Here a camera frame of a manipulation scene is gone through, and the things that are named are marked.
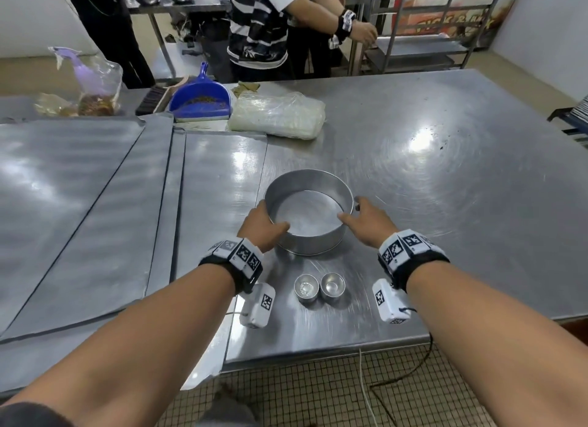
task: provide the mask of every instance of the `round cake pan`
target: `round cake pan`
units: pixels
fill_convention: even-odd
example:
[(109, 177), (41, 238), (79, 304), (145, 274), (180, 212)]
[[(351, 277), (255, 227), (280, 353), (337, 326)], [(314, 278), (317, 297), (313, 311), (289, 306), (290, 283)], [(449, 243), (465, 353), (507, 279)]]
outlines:
[(294, 282), (294, 292), (300, 303), (312, 303), (319, 295), (319, 281), (313, 275), (302, 274)]
[(273, 222), (288, 221), (279, 245), (297, 255), (317, 255), (339, 244), (346, 227), (337, 214), (353, 212), (347, 184), (322, 170), (295, 170), (273, 180), (265, 193)]
[(323, 275), (320, 280), (320, 295), (326, 301), (338, 299), (345, 292), (345, 280), (335, 272), (329, 272)]

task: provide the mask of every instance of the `wall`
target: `wall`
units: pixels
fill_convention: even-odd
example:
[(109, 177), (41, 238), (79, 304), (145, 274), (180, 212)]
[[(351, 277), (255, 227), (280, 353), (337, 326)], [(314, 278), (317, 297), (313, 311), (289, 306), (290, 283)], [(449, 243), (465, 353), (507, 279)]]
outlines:
[(50, 55), (62, 46), (95, 54), (68, 0), (0, 0), (0, 58)]
[(517, 0), (492, 50), (568, 96), (588, 94), (588, 0)]

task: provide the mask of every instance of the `small metal cup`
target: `small metal cup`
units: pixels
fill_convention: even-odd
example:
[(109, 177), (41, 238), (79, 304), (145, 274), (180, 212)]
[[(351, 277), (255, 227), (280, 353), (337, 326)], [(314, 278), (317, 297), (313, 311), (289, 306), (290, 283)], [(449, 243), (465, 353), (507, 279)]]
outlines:
[(300, 303), (312, 303), (319, 295), (319, 281), (310, 274), (302, 274), (294, 282), (294, 292)]
[(320, 280), (320, 295), (326, 302), (334, 302), (345, 292), (345, 280), (335, 272), (328, 272)]

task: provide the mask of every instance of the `tiled floor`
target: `tiled floor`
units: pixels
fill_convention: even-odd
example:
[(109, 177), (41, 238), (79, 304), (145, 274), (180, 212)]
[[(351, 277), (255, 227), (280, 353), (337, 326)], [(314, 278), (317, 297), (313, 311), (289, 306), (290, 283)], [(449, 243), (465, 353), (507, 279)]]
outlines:
[[(412, 370), (429, 345), (380, 351), (363, 356), (364, 388)], [(158, 427), (193, 425), (210, 407), (222, 384), (254, 411), (262, 426), (368, 427), (369, 411), (359, 379), (359, 357), (273, 366), (221, 375), (178, 394)], [(495, 424), (459, 373), (436, 346), (415, 373), (396, 384), (374, 389), (398, 427), (476, 426)], [(379, 426), (394, 423), (370, 395)]]
[[(163, 35), (172, 32), (168, 16), (160, 14), (157, 20)], [(139, 46), (151, 62), (158, 44), (149, 20), (146, 16), (133, 16), (133, 23)], [(555, 108), (575, 104), (492, 52), (475, 53), (468, 68), (478, 69), (544, 117)], [(77, 83), (71, 68), (64, 66), (57, 71), (52, 57), (0, 59), (0, 96), (39, 92), (75, 97)], [(419, 346), (366, 354), (366, 385), (412, 369), (426, 349), (427, 346)], [(221, 375), (194, 390), (181, 392), (158, 425), (193, 424), (224, 382), (243, 402), (251, 405), (263, 426), (368, 427), (371, 422), (359, 384), (357, 363), (356, 356)], [(413, 375), (375, 391), (380, 391), (398, 427), (494, 425), (458, 372), (436, 348)], [(373, 395), (370, 400), (378, 425), (394, 425)]]

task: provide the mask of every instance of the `blue dustpan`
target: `blue dustpan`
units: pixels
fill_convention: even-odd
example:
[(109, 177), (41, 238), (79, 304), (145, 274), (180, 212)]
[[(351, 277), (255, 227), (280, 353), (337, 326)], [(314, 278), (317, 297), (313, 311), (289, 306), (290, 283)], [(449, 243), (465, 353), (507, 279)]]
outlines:
[(189, 84), (180, 87), (169, 102), (169, 111), (176, 119), (228, 119), (231, 97), (226, 88), (206, 76), (208, 63), (202, 62), (200, 74)]

